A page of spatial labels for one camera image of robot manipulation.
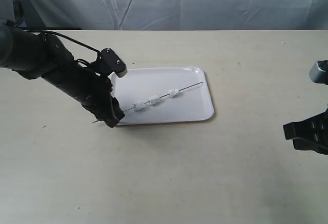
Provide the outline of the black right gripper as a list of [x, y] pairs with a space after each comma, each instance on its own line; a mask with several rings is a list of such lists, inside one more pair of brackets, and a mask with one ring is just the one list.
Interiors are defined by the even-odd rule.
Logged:
[[295, 150], [327, 155], [327, 112], [328, 109], [318, 114], [316, 127], [312, 126], [314, 123], [304, 121], [285, 124], [285, 139], [292, 141]]

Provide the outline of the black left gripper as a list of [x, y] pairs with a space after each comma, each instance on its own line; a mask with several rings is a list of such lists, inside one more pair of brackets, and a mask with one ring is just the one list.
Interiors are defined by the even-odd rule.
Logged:
[[73, 98], [96, 118], [114, 128], [125, 116], [118, 100], [111, 95], [112, 84], [108, 77], [97, 75], [89, 66], [73, 63]]

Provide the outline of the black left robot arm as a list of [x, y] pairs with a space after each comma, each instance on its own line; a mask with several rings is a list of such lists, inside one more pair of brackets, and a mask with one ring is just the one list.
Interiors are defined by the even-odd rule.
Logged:
[[109, 75], [124, 77], [126, 64], [111, 49], [97, 50], [94, 62], [75, 59], [61, 42], [62, 34], [48, 30], [22, 30], [1, 20], [1, 68], [25, 79], [42, 78], [92, 113], [98, 121], [115, 127], [125, 116], [112, 96]]

